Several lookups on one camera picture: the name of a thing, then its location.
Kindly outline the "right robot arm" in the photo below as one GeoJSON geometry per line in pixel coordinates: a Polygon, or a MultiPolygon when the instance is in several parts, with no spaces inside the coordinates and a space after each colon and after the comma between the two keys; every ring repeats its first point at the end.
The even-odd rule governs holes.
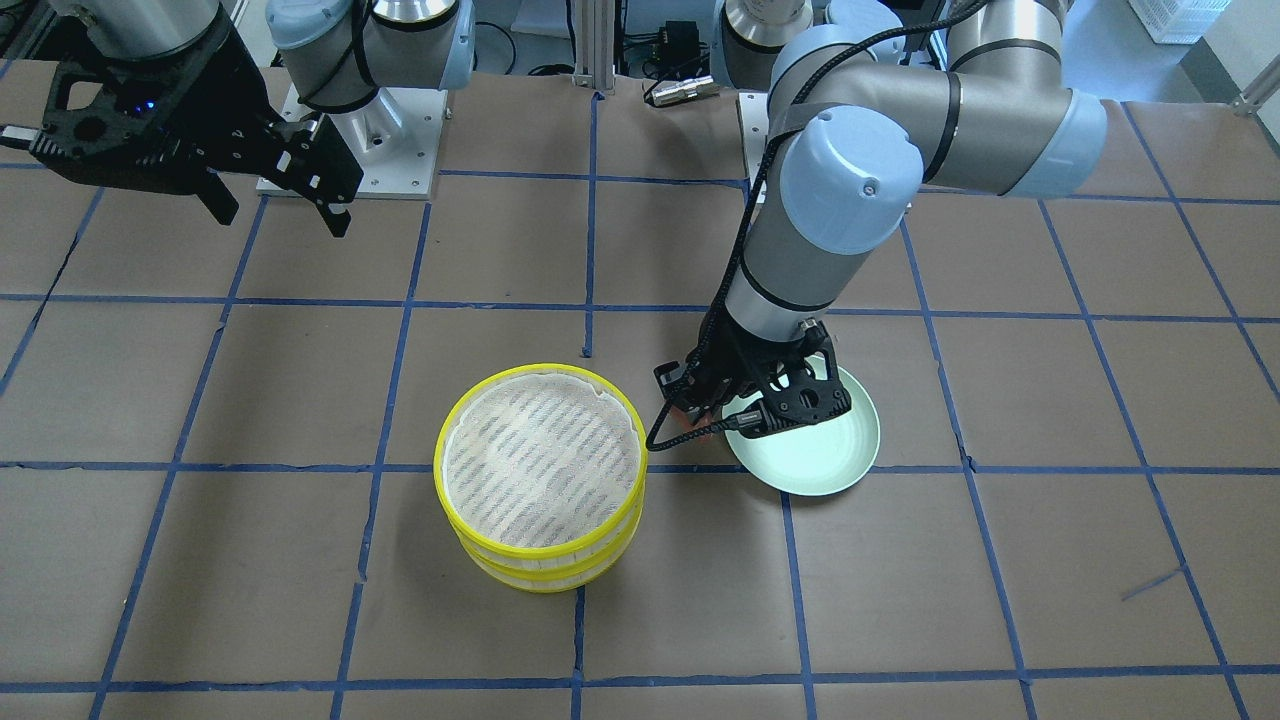
{"type": "Polygon", "coordinates": [[[195,196],[221,224],[227,173],[315,208],[335,237],[356,199],[428,199],[447,95],[474,60],[468,1],[270,1],[292,82],[278,111],[218,1],[55,1],[70,31],[37,127],[3,143],[79,184],[195,196]]]}

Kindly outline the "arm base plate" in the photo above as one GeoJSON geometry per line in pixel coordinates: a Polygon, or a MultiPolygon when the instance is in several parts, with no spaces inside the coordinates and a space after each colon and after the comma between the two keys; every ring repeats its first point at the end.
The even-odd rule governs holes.
{"type": "Polygon", "coordinates": [[[754,182],[765,151],[769,136],[769,115],[767,94],[759,91],[739,92],[739,120],[742,140],[742,159],[748,177],[748,190],[754,182]]]}
{"type": "Polygon", "coordinates": [[[431,197],[448,99],[445,90],[381,88],[367,106],[334,118],[364,170],[358,199],[431,197]]]}

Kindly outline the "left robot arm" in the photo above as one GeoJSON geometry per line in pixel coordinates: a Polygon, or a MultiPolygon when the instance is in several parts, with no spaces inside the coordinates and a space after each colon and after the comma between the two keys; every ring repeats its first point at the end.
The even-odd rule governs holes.
{"type": "Polygon", "coordinates": [[[822,316],[888,240],[924,184],[1025,199],[1074,193],[1108,117],[1062,82],[1069,1],[956,1],[948,65],[881,59],[909,29],[827,23],[787,42],[771,72],[769,135],[728,265],[682,361],[654,370],[662,451],[736,430],[760,438],[852,406],[822,316]]]}

